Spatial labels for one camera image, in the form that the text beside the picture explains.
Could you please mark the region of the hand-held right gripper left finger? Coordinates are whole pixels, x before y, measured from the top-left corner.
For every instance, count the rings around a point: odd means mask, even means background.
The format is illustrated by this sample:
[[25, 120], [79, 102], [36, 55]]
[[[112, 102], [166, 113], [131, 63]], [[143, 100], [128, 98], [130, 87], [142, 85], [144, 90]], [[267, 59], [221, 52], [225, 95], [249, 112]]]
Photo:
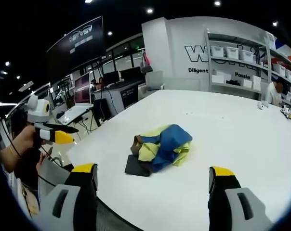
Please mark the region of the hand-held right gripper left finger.
[[40, 231], [97, 230], [97, 164], [67, 171], [43, 163], [38, 181]]

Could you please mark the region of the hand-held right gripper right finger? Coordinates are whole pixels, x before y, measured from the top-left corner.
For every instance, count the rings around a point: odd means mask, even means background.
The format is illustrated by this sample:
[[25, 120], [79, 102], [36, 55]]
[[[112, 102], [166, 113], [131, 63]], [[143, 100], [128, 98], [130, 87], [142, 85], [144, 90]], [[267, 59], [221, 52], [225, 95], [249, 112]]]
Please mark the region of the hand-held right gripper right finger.
[[267, 231], [273, 225], [263, 202], [223, 167], [209, 168], [208, 210], [211, 231]]

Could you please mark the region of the person's left hand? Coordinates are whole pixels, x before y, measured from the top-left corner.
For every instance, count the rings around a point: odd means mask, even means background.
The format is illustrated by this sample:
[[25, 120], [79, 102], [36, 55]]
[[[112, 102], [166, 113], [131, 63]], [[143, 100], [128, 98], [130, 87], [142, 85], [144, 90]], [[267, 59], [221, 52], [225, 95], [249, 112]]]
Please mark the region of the person's left hand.
[[25, 127], [13, 140], [13, 145], [19, 155], [23, 155], [34, 146], [36, 128], [32, 125]]

